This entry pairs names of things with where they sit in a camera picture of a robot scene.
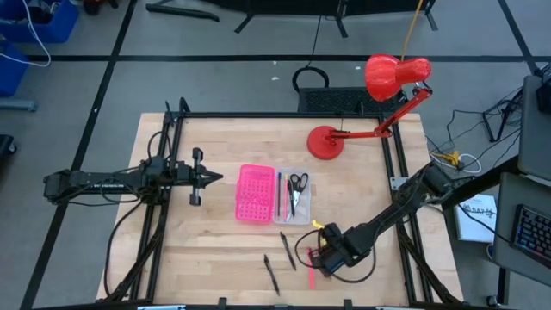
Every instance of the blue container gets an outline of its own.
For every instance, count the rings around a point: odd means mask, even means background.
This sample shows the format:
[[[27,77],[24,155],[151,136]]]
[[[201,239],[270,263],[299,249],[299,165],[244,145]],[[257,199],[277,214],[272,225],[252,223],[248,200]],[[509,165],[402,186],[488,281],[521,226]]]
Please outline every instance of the blue container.
[[[0,0],[0,18],[18,20],[26,14],[22,0]]]
[[[27,57],[7,41],[0,41],[0,52],[11,58],[27,61]],[[13,96],[15,94],[27,67],[27,64],[18,63],[0,56],[0,97]]]
[[[69,40],[69,36],[78,19],[78,10],[69,0],[44,0],[45,3],[52,4],[61,2],[55,11],[53,19],[48,24],[33,23],[34,30],[43,43],[64,43]],[[36,39],[31,34],[26,23],[2,24],[0,23],[0,34],[11,42],[31,42],[36,43]]]

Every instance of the pink box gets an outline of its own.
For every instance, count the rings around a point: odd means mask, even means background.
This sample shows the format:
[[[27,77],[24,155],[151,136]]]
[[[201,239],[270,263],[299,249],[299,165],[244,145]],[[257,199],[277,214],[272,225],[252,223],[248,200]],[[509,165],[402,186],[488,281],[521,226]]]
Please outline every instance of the pink box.
[[[272,220],[276,192],[273,167],[244,164],[239,171],[235,194],[235,218],[269,222]]]

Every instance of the keyboard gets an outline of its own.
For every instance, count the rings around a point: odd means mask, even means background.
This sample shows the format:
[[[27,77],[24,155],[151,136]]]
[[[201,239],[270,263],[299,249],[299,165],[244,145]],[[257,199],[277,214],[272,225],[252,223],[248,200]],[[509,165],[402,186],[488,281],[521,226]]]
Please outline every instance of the keyboard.
[[[518,205],[511,245],[551,268],[551,216],[529,206]]]

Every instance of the black-handled scissors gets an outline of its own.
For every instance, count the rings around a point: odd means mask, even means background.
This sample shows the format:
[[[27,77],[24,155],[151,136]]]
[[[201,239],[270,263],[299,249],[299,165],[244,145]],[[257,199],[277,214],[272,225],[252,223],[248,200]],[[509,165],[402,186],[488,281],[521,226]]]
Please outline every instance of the black-handled scissors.
[[[294,208],[299,204],[300,194],[308,185],[308,174],[303,173],[300,177],[297,174],[292,174],[289,178],[289,193],[292,194],[291,213],[294,216]]]

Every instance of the wooden table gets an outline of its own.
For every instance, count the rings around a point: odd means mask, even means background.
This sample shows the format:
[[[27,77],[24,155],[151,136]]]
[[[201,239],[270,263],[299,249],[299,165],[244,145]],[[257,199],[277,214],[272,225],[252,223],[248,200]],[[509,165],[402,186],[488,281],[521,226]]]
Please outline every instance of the wooden table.
[[[143,114],[139,123],[130,166],[146,158],[149,138],[160,130],[162,114]],[[346,284],[315,274],[315,290],[308,286],[308,270],[297,262],[294,271],[283,249],[279,232],[294,247],[297,238],[311,226],[258,225],[235,220],[234,195],[242,164],[301,167],[310,172],[312,217],[321,223],[336,222],[344,230],[367,222],[390,204],[387,172],[380,139],[349,139],[343,153],[331,161],[314,158],[306,148],[306,137],[319,125],[341,126],[340,119],[187,119],[178,160],[189,160],[191,150],[204,151],[203,164],[224,178],[201,192],[202,206],[188,204],[189,188],[173,188],[164,238],[155,303],[228,304],[407,305],[404,276],[396,229],[384,232],[376,243],[377,265],[366,282]],[[344,119],[343,130],[365,131],[376,120]],[[424,132],[418,115],[407,115],[400,123],[407,166],[412,175],[429,162]],[[394,170],[398,170],[393,151]],[[121,205],[117,220],[131,207]],[[113,242],[109,284],[113,289],[134,263],[145,207],[119,228]],[[455,297],[462,299],[454,257],[444,218],[434,210],[418,211],[424,253],[430,267]],[[307,239],[300,248],[316,244]],[[269,256],[282,291],[277,296],[263,263]],[[357,279],[366,275],[372,256],[355,268],[341,268],[340,276]],[[418,300],[423,299],[418,271],[412,261]],[[145,267],[140,296],[145,296],[149,266]],[[100,283],[98,297],[104,292]]]

